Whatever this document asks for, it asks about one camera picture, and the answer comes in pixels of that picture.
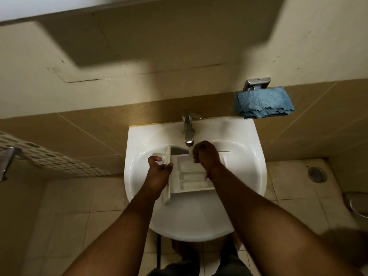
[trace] faucet handle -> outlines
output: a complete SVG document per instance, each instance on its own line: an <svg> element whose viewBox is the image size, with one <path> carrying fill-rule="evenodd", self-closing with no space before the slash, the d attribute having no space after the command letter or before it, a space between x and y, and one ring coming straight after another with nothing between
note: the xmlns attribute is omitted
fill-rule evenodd
<svg viewBox="0 0 368 276"><path fill-rule="evenodd" d="M190 123L190 122L192 122L192 118L201 119L202 116L200 116L199 114L193 113L190 110L186 110L182 114L182 118L183 118L183 122Z"/></svg>

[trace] sink basin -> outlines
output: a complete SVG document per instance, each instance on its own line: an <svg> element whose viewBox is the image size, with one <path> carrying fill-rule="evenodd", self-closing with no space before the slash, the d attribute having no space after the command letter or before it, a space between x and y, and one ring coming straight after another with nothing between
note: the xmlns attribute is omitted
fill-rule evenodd
<svg viewBox="0 0 368 276"><path fill-rule="evenodd" d="M266 163L253 120L219 117L194 121L193 128L195 144L208 140L218 151L228 151L224 155L226 167L252 190L264 195ZM168 145L172 147L171 155L191 152L192 148L184 142L182 122L129 128L124 168L129 201L143 185L149 169L147 158L152 155L164 158ZM215 190L172 194L165 205L161 194L149 227L163 236L192 242L212 240L234 230Z"/></svg>

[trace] leg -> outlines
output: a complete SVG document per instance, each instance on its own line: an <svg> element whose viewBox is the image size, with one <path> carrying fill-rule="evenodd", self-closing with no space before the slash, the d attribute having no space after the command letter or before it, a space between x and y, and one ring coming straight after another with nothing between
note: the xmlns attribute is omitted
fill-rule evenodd
<svg viewBox="0 0 368 276"><path fill-rule="evenodd" d="M220 265L214 276L252 276L249 269L238 257L241 245L236 234L228 236L221 250Z"/></svg>
<svg viewBox="0 0 368 276"><path fill-rule="evenodd" d="M169 264L164 269L155 268L148 276L199 276L200 257L186 242L172 241L173 249L182 256L182 261Z"/></svg>

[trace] blue cloth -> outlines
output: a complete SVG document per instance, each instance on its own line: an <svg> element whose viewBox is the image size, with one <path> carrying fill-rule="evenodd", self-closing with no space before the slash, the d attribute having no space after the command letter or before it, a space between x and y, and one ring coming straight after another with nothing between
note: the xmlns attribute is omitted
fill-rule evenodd
<svg viewBox="0 0 368 276"><path fill-rule="evenodd" d="M294 106L283 87L249 90L235 94L234 113L244 119L285 116Z"/></svg>

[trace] floor drain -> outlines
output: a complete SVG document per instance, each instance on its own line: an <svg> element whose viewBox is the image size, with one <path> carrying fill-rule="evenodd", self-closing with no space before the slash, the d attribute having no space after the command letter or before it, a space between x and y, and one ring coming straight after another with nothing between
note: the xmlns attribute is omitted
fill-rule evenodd
<svg viewBox="0 0 368 276"><path fill-rule="evenodd" d="M319 167L308 168L309 179L316 183L322 183L327 180L326 173Z"/></svg>

